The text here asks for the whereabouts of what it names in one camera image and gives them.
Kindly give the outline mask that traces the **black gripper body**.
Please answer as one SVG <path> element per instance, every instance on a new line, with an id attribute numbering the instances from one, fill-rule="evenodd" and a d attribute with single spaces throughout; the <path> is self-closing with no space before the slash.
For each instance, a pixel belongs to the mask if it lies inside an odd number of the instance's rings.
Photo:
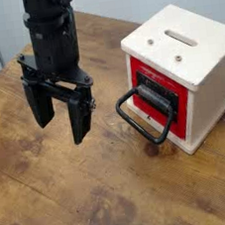
<path id="1" fill-rule="evenodd" d="M 49 17 L 25 14 L 24 23 L 30 31 L 34 54 L 18 57 L 23 82 L 39 84 L 51 98 L 62 101 L 69 101 L 75 88 L 91 88 L 91 76 L 78 65 L 80 57 L 71 9 Z"/>

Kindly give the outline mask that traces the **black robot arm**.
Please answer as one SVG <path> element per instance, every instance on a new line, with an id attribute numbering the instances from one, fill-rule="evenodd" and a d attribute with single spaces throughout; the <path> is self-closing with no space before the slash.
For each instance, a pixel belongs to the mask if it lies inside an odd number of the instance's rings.
<path id="1" fill-rule="evenodd" d="M 66 103 L 74 142 L 81 144 L 91 126 L 95 100 L 92 78 L 79 63 L 72 0 L 23 0 L 24 23 L 30 31 L 33 54 L 20 55 L 22 85 L 40 127 L 55 115 L 53 100 Z"/>

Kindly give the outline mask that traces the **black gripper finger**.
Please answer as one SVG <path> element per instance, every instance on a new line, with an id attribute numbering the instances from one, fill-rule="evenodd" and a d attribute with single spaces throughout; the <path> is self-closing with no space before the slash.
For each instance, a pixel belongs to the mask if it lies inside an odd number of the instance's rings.
<path id="1" fill-rule="evenodd" d="M 84 136 L 90 131 L 92 100 L 89 87 L 78 87 L 71 93 L 67 103 L 71 132 L 77 145 L 81 144 Z"/>
<path id="2" fill-rule="evenodd" d="M 41 128 L 47 127 L 55 115 L 52 98 L 39 84 L 23 82 L 27 101 L 32 109 L 33 115 Z"/>

